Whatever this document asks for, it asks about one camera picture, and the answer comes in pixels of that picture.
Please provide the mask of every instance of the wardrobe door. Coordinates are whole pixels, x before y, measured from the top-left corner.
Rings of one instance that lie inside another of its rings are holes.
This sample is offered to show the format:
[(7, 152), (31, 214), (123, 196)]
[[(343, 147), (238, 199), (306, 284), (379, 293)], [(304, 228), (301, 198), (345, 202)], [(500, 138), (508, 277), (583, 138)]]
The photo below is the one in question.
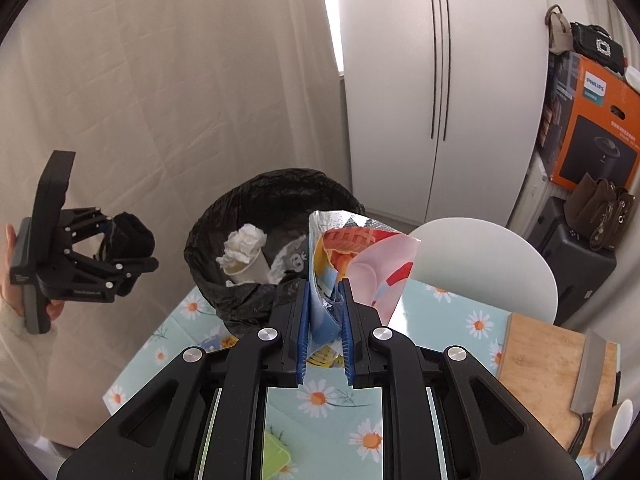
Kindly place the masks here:
[(546, 0), (441, 0), (444, 92), (426, 220), (506, 225), (536, 142)]
[(339, 0), (353, 193), (368, 211), (415, 223), (424, 221), (436, 147), (437, 6)]

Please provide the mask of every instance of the air fryer picture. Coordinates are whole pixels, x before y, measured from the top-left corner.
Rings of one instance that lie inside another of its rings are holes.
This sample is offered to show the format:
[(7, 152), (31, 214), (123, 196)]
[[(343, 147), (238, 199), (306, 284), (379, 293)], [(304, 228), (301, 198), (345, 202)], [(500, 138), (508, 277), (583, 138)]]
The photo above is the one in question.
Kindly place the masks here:
[(626, 184), (638, 154), (604, 128), (578, 116), (560, 176), (578, 184), (585, 173)]

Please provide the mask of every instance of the green object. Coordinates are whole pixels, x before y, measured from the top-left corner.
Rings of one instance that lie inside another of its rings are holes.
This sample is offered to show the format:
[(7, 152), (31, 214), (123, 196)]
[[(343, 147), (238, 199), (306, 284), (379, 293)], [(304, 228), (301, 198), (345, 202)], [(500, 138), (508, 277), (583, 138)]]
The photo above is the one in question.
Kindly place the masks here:
[(264, 432), (262, 448), (262, 480), (269, 480), (291, 462), (289, 451), (268, 431)]

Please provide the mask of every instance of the wooden cutting board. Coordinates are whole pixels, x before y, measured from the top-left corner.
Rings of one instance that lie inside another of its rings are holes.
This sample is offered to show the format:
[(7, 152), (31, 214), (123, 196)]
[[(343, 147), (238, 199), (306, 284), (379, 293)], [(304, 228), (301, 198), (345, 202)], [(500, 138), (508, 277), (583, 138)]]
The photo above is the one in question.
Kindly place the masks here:
[[(584, 334), (511, 314), (498, 379), (568, 449), (580, 426), (569, 410), (578, 379)], [(580, 455), (593, 454), (591, 435), (611, 408), (616, 386), (618, 349), (607, 343), (593, 420)]]

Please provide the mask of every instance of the chair backrest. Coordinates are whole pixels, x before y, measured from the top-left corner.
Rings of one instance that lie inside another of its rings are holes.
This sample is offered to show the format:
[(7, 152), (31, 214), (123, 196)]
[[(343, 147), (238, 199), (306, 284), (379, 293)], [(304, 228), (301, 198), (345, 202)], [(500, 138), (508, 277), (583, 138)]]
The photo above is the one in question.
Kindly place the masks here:
[(556, 280), (523, 238), (474, 218), (442, 218), (416, 228), (422, 241), (410, 278), (472, 300), (553, 323)]

